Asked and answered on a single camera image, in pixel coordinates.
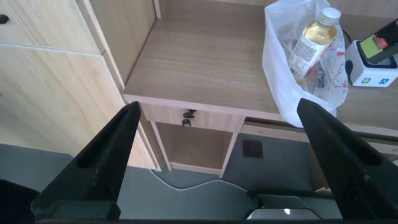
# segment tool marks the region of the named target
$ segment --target plastic bottle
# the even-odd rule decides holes
[[[322,9],[317,21],[306,26],[289,59],[289,68],[296,82],[302,82],[335,38],[335,25],[340,17],[339,10],[326,7]]]

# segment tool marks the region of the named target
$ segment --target wooden surface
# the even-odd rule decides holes
[[[277,113],[261,67],[263,8],[189,2],[168,2],[124,93]]]
[[[146,145],[146,149],[150,154],[153,163],[157,170],[162,170],[165,160],[162,150],[157,141],[155,131],[150,123],[145,119],[144,113],[141,110],[141,118],[138,124],[137,132],[141,135],[142,140]]]
[[[0,52],[2,105],[61,152],[76,155],[124,106],[100,55],[7,44]]]
[[[171,171],[172,167],[170,165],[169,158],[167,157],[166,150],[164,149],[162,138],[160,136],[159,130],[157,129],[156,123],[154,121],[150,121],[150,125],[152,126],[152,129],[154,130],[155,137],[156,137],[156,140],[157,140],[156,142],[159,144],[160,151],[162,152],[162,155],[163,155],[163,158],[164,158],[164,162],[165,162],[167,168],[169,169],[169,171]]]
[[[0,42],[100,54],[73,0],[0,0]]]
[[[59,146],[11,113],[1,104],[1,101],[0,97],[0,144],[45,151],[59,150]]]
[[[357,33],[377,29],[384,21],[362,25],[362,19],[351,16],[344,20],[344,28]],[[167,1],[166,13],[155,22],[132,71],[125,97],[281,121],[261,65],[264,29],[261,6]],[[398,138],[397,85],[350,87],[338,119],[353,131]]]
[[[221,170],[232,133],[164,123],[156,126],[170,163]]]
[[[303,129],[245,122],[241,133],[280,138],[292,141],[310,142]],[[372,147],[380,153],[398,155],[398,141],[382,141],[377,139],[364,138]]]
[[[226,139],[226,141],[229,140],[229,142],[226,142],[226,144],[228,145],[228,148],[226,149],[223,167],[221,168],[221,172],[220,172],[220,178],[223,178],[226,166],[228,165],[228,161],[229,161],[229,158],[231,157],[232,149],[234,148],[234,145],[236,142],[236,137],[238,136],[238,134],[239,133],[233,133],[231,136],[231,140]]]
[[[221,174],[221,171],[219,169],[214,169],[214,168],[187,165],[187,164],[181,164],[181,163],[178,163],[178,162],[170,162],[170,164],[171,164],[173,169],[181,169],[181,170],[188,170],[188,171],[194,171],[194,172],[202,172],[202,173],[214,174],[214,175],[220,175]]]
[[[176,108],[171,106],[159,106],[141,103],[141,108],[149,121],[167,124],[182,125],[185,119],[183,114],[188,112],[187,108]],[[244,116],[214,113],[208,111],[194,112],[194,118],[190,119],[193,128],[206,128],[219,131],[239,132],[244,123]]]
[[[145,169],[160,170],[160,167],[156,165],[154,158],[146,149],[146,147],[147,144],[144,142],[142,134],[137,131],[127,165]]]
[[[148,0],[91,0],[103,44],[126,82],[155,21],[155,9]]]
[[[219,2],[231,2],[268,6],[276,0],[210,0]],[[395,18],[398,15],[398,2],[396,0],[328,0],[332,7],[342,13],[359,16],[377,16]]]

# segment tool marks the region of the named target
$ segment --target plastic bag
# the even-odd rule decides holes
[[[295,82],[287,64],[304,28],[317,19],[324,7],[329,6],[326,0],[278,0],[265,8],[266,39],[262,67],[279,113],[296,127],[303,127],[296,112],[301,98],[318,103],[336,116],[337,107],[347,96],[345,43],[340,25],[336,25],[338,33],[320,60],[318,71],[315,71],[316,95],[304,91]]]

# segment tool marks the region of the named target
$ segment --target desk drawer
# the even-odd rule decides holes
[[[182,125],[185,119],[183,114],[188,112],[186,108],[175,108],[171,106],[159,106],[141,103],[141,108],[148,121],[167,124]],[[219,131],[240,132],[244,123],[244,116],[214,113],[208,111],[194,112],[191,124],[194,128],[206,128]]]
[[[273,124],[245,122],[241,133],[292,141],[310,142],[307,134],[305,134],[305,131],[302,128],[284,127]],[[369,138],[363,139],[382,154],[398,155],[398,143],[395,141],[383,141]]]

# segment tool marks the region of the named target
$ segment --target bottle label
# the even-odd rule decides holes
[[[319,45],[301,36],[289,59],[289,68],[293,76],[299,79],[305,78],[307,72],[320,59],[327,47],[328,44]]]

